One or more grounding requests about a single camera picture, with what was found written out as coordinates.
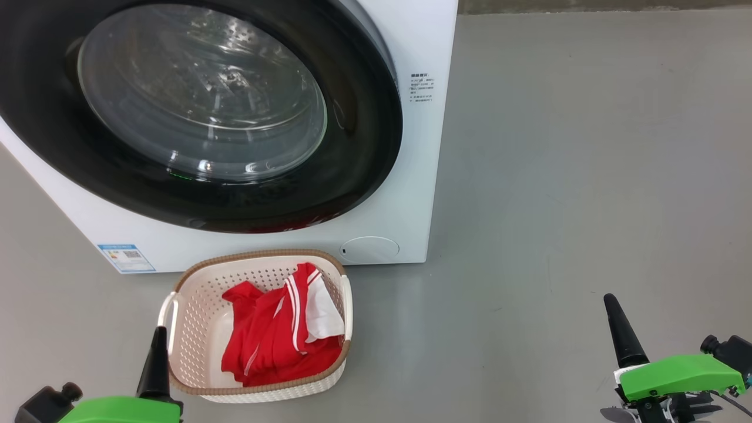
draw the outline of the brown basket rim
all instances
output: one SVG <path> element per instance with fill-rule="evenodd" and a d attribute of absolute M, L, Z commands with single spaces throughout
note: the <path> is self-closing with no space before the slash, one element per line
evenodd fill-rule
<path fill-rule="evenodd" d="M 328 260 L 332 264 L 334 264 L 341 276 L 345 276 L 347 274 L 344 271 L 344 266 L 342 266 L 342 263 L 340 263 L 339 260 L 334 258 L 331 254 L 328 254 L 324 251 L 304 249 L 304 248 L 263 250 L 263 251 L 253 251 L 249 253 L 231 254 L 231 255 L 222 256 L 222 257 L 215 257 L 215 258 L 211 258 L 209 260 L 204 260 L 200 263 L 197 263 L 191 266 L 190 269 L 186 270 L 183 273 L 183 275 L 180 277 L 180 280 L 175 285 L 174 291 L 180 292 L 180 288 L 183 287 L 183 284 L 185 283 L 186 280 L 188 280 L 190 276 L 198 272 L 200 269 L 203 269 L 208 266 L 213 266 L 214 264 L 229 263 L 232 261 L 247 260 L 250 258 L 284 257 L 284 256 L 321 257 L 325 260 Z M 282 383 L 274 383 L 271 385 L 253 386 L 253 387 L 248 387 L 248 388 L 194 388 L 192 386 L 188 386 L 182 383 L 175 376 L 174 372 L 172 371 L 172 363 L 170 363 L 169 365 L 170 382 L 177 389 L 181 390 L 182 392 L 185 392 L 186 394 L 191 394 L 191 395 L 245 395 L 245 394 L 261 394 L 265 392 L 279 391 L 281 389 L 295 388 L 298 386 L 303 386 L 309 383 L 319 382 L 320 380 L 326 379 L 327 377 L 331 376 L 335 371 L 337 371 L 337 369 L 344 363 L 344 361 L 347 359 L 347 353 L 349 351 L 350 351 L 350 341 L 346 340 L 342 344 L 342 351 L 339 353 L 339 357 L 337 357 L 337 361 L 335 361 L 334 364 L 332 364 L 328 369 L 316 375 L 309 376 L 307 378 L 295 379 L 295 380 L 282 382 Z"/>

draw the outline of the blue and white sticker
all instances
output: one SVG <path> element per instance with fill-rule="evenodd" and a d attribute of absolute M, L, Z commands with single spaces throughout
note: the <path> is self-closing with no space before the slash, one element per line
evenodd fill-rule
<path fill-rule="evenodd" d="M 97 246 L 120 273 L 147 273 L 156 271 L 154 266 L 149 263 L 149 260 L 144 257 L 135 245 L 100 244 Z"/>

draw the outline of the washing machine door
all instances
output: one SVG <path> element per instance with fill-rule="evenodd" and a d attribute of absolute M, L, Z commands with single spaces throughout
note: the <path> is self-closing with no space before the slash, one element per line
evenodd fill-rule
<path fill-rule="evenodd" d="M 90 192 L 161 221 L 263 233 L 371 195 L 402 138 L 384 55 L 333 0 L 0 6 L 0 114 Z"/>

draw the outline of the white fabric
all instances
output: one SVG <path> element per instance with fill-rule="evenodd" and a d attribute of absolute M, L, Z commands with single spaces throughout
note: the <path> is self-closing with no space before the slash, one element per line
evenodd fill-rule
<path fill-rule="evenodd" d="M 308 326 L 306 343 L 344 335 L 344 321 L 326 290 L 321 273 L 313 272 L 308 281 L 308 305 L 305 308 L 305 323 Z"/>

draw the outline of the black cable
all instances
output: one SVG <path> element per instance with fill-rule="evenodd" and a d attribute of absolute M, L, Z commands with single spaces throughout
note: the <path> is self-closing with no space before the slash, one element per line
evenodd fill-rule
<path fill-rule="evenodd" d="M 752 417 L 752 412 L 750 410 L 744 408 L 740 403 L 737 403 L 736 401 L 732 400 L 731 398 L 727 397 L 726 395 L 724 395 L 724 394 L 718 394 L 716 391 L 708 391 L 708 392 L 710 392 L 711 394 L 713 394 L 713 395 L 715 395 L 717 397 L 723 398 L 724 400 L 728 401 L 734 407 L 740 409 L 744 414 Z"/>

